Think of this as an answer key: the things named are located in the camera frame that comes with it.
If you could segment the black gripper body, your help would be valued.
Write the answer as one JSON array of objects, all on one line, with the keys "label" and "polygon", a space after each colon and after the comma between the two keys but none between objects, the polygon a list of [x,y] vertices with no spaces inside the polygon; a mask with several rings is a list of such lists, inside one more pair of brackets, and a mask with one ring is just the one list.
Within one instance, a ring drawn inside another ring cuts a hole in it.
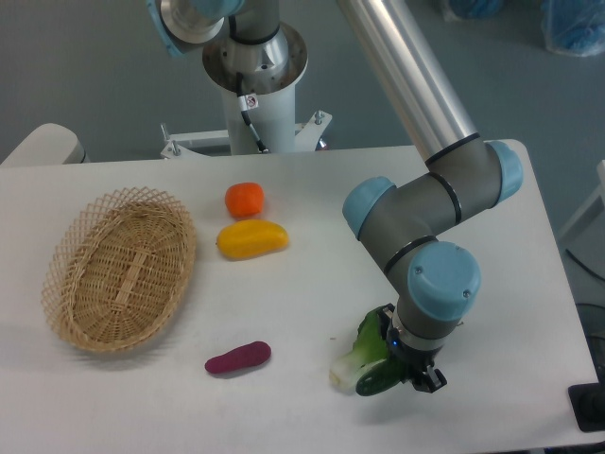
[{"label": "black gripper body", "polygon": [[413,379],[444,379],[435,366],[435,358],[444,346],[444,338],[425,339],[412,334],[399,319],[392,304],[378,309],[380,331],[389,353],[404,363]]}]

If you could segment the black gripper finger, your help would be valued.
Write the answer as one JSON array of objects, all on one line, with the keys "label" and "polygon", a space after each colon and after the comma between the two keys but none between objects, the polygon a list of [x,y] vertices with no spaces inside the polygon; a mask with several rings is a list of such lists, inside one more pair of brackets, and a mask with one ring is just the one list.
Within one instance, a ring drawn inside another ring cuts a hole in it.
[{"label": "black gripper finger", "polygon": [[410,381],[414,389],[422,393],[434,393],[447,385],[444,374],[433,366],[427,366],[424,370],[413,369]]}]

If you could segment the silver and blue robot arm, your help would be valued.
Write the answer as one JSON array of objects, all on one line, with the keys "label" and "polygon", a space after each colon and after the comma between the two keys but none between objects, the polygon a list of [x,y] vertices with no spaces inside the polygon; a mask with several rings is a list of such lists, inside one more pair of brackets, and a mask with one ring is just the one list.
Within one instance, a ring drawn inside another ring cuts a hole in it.
[{"label": "silver and blue robot arm", "polygon": [[[482,140],[404,2],[339,6],[427,171],[403,186],[368,179],[343,204],[355,238],[399,299],[365,317],[329,376],[364,396],[400,383],[432,393],[446,383],[436,355],[481,285],[475,258],[441,234],[511,197],[523,167],[507,145]],[[223,93],[232,154],[288,153],[302,143],[293,88],[307,53],[277,2],[150,1],[147,11],[171,55],[201,50]]]}]

